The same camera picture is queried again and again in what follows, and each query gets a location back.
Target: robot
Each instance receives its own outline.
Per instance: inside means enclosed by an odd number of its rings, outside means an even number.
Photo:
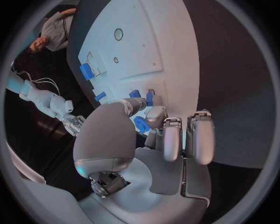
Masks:
[[[125,98],[99,106],[87,119],[74,116],[66,101],[10,73],[7,89],[59,119],[76,137],[73,158],[77,172],[91,180],[93,195],[81,202],[89,217],[102,216],[98,202],[114,215],[113,223],[198,223],[209,206],[211,181],[207,164],[214,156],[211,113],[188,117],[186,149],[182,120],[168,117],[161,97],[153,97],[145,123],[151,128],[145,147],[135,149],[130,117],[146,108],[144,98]]]

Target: white cable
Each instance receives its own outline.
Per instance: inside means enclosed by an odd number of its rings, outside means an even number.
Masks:
[[[40,79],[37,79],[37,80],[32,80],[31,75],[30,75],[28,72],[26,72],[26,71],[21,71],[21,72],[15,71],[15,73],[18,74],[18,75],[21,75],[21,74],[23,74],[23,73],[26,73],[26,74],[28,75],[28,78],[30,79],[30,81],[33,82],[33,83],[51,83],[51,84],[53,84],[53,85],[56,87],[56,89],[57,89],[58,95],[60,96],[60,91],[59,91],[59,89],[58,89],[58,86],[57,86],[57,84],[55,83],[55,81],[52,80],[51,78],[40,78]],[[49,80],[51,80],[52,82],[49,82],[49,81],[41,81],[41,82],[38,82],[38,81],[43,80],[43,79],[49,79]]]

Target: person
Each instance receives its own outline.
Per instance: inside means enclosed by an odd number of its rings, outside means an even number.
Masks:
[[[44,47],[51,51],[58,51],[66,48],[75,11],[75,8],[67,9],[61,13],[57,12],[52,17],[45,19],[41,37],[38,37],[32,42],[28,48],[29,52],[31,54],[36,54],[42,51]]]

